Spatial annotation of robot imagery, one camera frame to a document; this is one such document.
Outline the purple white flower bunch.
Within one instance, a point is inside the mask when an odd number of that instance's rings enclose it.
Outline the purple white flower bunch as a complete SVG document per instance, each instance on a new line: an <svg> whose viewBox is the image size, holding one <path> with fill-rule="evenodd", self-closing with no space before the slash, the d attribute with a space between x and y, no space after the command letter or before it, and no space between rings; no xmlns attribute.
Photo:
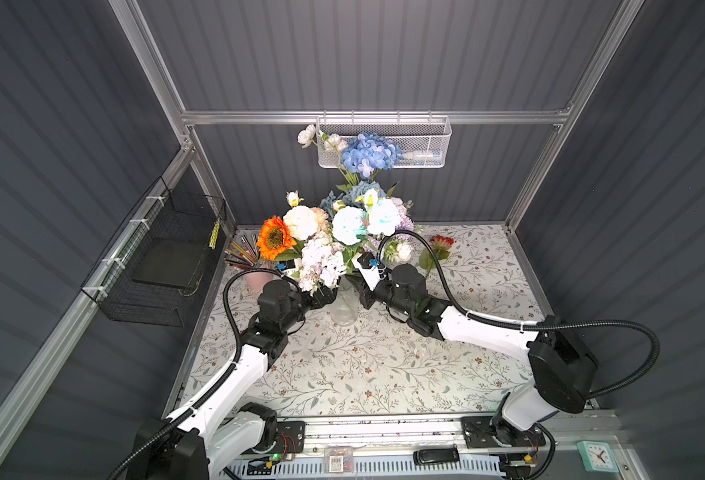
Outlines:
<svg viewBox="0 0 705 480"><path fill-rule="evenodd" d="M410 203L403 202L401 199L396 197L392 197L391 201L397 207L400 218L400 224L398 224L396 229L406 231L414 230L413 221L408 213ZM385 246L383 258L388 265L394 266L410 262L412 254L413 246L410 241L410 236L399 234L396 235L394 239L390 240L390 242L388 242Z"/></svg>

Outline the red berry sprig stem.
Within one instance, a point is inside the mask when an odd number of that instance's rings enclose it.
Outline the red berry sprig stem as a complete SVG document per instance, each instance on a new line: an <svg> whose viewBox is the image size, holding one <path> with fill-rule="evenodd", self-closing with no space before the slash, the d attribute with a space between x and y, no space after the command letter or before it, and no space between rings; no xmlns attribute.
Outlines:
<svg viewBox="0 0 705 480"><path fill-rule="evenodd" d="M430 249L438 261L448 260L453 244L452 238L441 235L434 235L429 240ZM424 250L419 256L418 264L424 274L428 276L435 269L437 262L427 250Z"/></svg>

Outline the clear ribbed glass vase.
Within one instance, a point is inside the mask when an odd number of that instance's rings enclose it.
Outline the clear ribbed glass vase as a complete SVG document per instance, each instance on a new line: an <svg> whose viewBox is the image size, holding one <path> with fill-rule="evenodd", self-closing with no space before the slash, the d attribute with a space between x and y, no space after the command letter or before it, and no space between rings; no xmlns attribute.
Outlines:
<svg viewBox="0 0 705 480"><path fill-rule="evenodd" d="M337 326L352 326L358 320L359 299L352 282L346 276L340 278L336 300L330 304L330 318Z"/></svg>

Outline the pale pink hydrangea stem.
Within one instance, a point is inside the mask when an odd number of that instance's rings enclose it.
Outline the pale pink hydrangea stem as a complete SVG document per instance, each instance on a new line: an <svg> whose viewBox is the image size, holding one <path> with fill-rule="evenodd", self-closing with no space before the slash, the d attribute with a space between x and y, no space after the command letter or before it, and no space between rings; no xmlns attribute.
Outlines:
<svg viewBox="0 0 705 480"><path fill-rule="evenodd" d="M308 293L316 293L320 287L338 287L340 277L346 274L344 259L346 246L337 242L330 234L320 231L310 237L302 248L298 285Z"/></svg>

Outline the light teal carnation stem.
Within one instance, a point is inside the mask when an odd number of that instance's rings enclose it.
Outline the light teal carnation stem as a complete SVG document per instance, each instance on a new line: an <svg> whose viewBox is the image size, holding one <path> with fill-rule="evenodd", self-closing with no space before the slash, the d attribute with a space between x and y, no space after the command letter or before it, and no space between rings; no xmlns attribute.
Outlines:
<svg viewBox="0 0 705 480"><path fill-rule="evenodd" d="M390 236L400 228L406 218L401 200L387 197L375 188L358 196L354 204L338 208L332 218L332 238L342 244L342 259L346 272L352 273L352 260L374 240Z"/></svg>

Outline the cream peony flower stem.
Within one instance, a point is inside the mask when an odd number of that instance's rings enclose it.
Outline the cream peony flower stem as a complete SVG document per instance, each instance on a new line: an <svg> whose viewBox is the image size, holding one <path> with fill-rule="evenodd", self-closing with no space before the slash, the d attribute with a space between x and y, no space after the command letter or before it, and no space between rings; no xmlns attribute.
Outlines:
<svg viewBox="0 0 705 480"><path fill-rule="evenodd" d="M295 240L306 241L318 232L328 230L328 214L319 207L308 207L302 201L304 198L297 191L286 193L290 210L282 216L282 220Z"/></svg>

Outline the dusty blue rose bunch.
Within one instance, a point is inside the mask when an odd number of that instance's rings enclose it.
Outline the dusty blue rose bunch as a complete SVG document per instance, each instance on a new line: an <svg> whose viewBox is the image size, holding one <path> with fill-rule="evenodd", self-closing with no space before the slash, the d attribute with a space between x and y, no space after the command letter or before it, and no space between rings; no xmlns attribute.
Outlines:
<svg viewBox="0 0 705 480"><path fill-rule="evenodd" d="M320 209L324 210L329 216L334 216L334 203L340 201L345 206L354 206L356 208L364 208L364 198L366 192L375 190L379 198L385 197L385 191L377 182L362 181L350 188L348 191L330 191L326 198L320 201Z"/></svg>

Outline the blue hydrangea flower stem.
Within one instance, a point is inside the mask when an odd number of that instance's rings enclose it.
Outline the blue hydrangea flower stem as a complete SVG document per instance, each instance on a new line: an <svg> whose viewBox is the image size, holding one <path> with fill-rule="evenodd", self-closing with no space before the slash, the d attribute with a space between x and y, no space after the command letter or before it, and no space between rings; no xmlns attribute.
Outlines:
<svg viewBox="0 0 705 480"><path fill-rule="evenodd" d="M359 180L374 180L380 171L392 170L404 160L404 153L393 141L373 132L362 132L348 141L340 161L348 174Z"/></svg>

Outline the white rose stem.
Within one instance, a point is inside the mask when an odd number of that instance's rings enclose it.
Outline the white rose stem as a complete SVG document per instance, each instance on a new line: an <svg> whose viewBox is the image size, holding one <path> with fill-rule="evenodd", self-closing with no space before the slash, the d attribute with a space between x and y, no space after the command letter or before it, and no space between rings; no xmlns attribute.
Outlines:
<svg viewBox="0 0 705 480"><path fill-rule="evenodd" d="M316 128L314 124L308 124L304 129L300 130L296 141L304 149L308 149L310 146L320 148L324 154L334 158L334 166L342 174L348 174L348 170L346 170L346 166L344 166L342 161L342 152L348 148L348 142L343 140L338 134L326 134Z"/></svg>

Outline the orange sunflower stem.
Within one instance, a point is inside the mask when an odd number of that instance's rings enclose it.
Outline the orange sunflower stem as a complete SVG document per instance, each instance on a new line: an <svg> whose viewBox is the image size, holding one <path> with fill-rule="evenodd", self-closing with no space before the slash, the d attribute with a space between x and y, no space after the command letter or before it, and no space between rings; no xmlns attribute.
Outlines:
<svg viewBox="0 0 705 480"><path fill-rule="evenodd" d="M258 234L260 256L270 261L296 260L302 257L302 246L292 236L286 222L278 216L268 218Z"/></svg>

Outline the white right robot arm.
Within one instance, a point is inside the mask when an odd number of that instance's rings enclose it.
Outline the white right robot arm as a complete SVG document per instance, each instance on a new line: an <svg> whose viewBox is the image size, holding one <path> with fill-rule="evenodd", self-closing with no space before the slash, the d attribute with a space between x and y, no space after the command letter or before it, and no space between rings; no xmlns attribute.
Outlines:
<svg viewBox="0 0 705 480"><path fill-rule="evenodd" d="M542 322L549 328L542 332L525 331L525 322L504 320L500 327L491 326L486 317L473 320L451 301L430 295L425 278L410 264L387 270L366 258L355 260L353 269L350 281L364 308L380 302L392 318L423 337L490 349L530 368L532 378L506 393L494 416L480 427L498 445L514 446L534 424L559 412L584 410L598 362L555 317Z"/></svg>

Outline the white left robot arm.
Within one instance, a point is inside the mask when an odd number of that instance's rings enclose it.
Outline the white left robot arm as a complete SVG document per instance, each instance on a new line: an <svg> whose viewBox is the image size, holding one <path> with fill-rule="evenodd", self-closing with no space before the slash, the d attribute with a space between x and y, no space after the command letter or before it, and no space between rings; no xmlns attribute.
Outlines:
<svg viewBox="0 0 705 480"><path fill-rule="evenodd" d="M132 453L110 473L118 479L212 479L242 453L276 441L276 412L248 403L244 393L284 353L310 310L334 303L335 289L303 292L290 278L268 282L248 328L236 330L236 349L222 369L186 404L140 427Z"/></svg>

